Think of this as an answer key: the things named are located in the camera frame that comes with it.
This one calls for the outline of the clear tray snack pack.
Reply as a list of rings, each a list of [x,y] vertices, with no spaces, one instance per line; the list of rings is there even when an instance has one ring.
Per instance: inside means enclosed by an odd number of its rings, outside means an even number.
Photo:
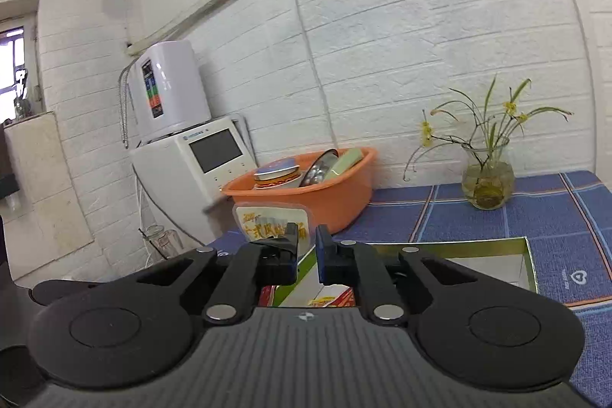
[[[295,224],[298,233],[298,255],[305,256],[312,248],[311,213],[302,205],[236,203],[233,207],[233,216],[248,241],[284,236],[286,226]]]

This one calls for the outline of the red flat snack packet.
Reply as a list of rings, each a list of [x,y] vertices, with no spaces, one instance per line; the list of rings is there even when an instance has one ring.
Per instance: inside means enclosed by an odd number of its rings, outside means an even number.
[[[323,286],[308,300],[309,307],[355,307],[353,289],[343,285]]]

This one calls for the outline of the orange plastic basin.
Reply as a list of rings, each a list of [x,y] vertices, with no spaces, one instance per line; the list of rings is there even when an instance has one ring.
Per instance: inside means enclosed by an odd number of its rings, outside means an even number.
[[[378,151],[370,147],[360,150],[363,158],[357,165],[321,184],[254,190],[253,173],[249,172],[227,183],[222,193],[236,203],[304,206],[313,224],[326,225],[335,234],[351,225],[373,196],[373,167]]]

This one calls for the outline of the blue white bowl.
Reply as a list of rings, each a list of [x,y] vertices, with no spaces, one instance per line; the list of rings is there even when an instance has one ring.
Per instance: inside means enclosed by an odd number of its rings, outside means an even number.
[[[300,165],[294,158],[273,161],[253,173],[254,190],[290,189],[298,187],[303,178]]]

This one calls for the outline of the steel pot lid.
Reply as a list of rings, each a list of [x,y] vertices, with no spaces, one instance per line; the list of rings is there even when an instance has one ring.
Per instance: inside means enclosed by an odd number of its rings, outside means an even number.
[[[328,149],[323,152],[308,168],[300,186],[304,187],[322,183],[338,158],[339,154],[336,149]]]

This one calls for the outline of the green plate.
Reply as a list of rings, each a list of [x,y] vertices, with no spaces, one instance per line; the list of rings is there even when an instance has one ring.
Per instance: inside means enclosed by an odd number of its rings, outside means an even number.
[[[347,151],[344,151],[344,153],[341,154],[341,156],[337,158],[335,163],[329,168],[329,171],[325,176],[325,180],[334,180],[344,175],[346,172],[354,168],[354,166],[361,163],[364,158],[367,158],[367,152],[362,148],[355,147],[347,149]]]

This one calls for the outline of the white appliance with screen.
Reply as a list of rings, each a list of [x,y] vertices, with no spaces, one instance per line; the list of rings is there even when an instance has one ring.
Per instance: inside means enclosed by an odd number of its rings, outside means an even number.
[[[231,115],[131,151],[155,220],[187,246],[205,245],[232,225],[223,187],[256,169],[246,120]]]

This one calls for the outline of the green cardboard box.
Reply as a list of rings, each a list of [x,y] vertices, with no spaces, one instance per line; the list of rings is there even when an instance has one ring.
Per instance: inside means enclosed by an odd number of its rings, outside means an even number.
[[[525,237],[473,241],[420,242],[420,249],[492,278],[532,292],[538,291],[529,242]],[[261,307],[309,307],[324,286],[319,282],[315,248],[298,255],[297,282],[261,290]]]

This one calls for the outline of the glass vase with flowers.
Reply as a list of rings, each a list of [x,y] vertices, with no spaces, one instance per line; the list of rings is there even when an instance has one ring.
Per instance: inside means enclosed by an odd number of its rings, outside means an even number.
[[[452,97],[430,110],[421,111],[420,143],[405,163],[402,179],[416,170],[427,155],[448,148],[459,148],[466,155],[461,189],[475,208],[493,211],[503,207],[514,191],[516,176],[505,158],[514,133],[542,115],[557,115],[568,120],[573,113],[556,106],[522,109],[519,101],[532,80],[524,79],[510,87],[501,104],[494,101],[497,80],[488,84],[484,98],[477,101],[468,92],[452,88]]]

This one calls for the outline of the white water purifier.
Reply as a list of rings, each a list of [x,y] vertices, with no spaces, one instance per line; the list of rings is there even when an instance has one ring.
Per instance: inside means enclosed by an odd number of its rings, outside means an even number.
[[[212,118],[189,41],[149,47],[134,64],[128,86],[144,144]]]

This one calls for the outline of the blue checkered tablecloth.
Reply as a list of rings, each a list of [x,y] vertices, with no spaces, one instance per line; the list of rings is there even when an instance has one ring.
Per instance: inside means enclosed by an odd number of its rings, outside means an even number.
[[[571,381],[597,406],[610,406],[611,192],[593,173],[520,178],[493,211],[474,208],[458,184],[374,190],[340,235],[370,242],[526,238],[539,292],[570,307],[586,332]]]

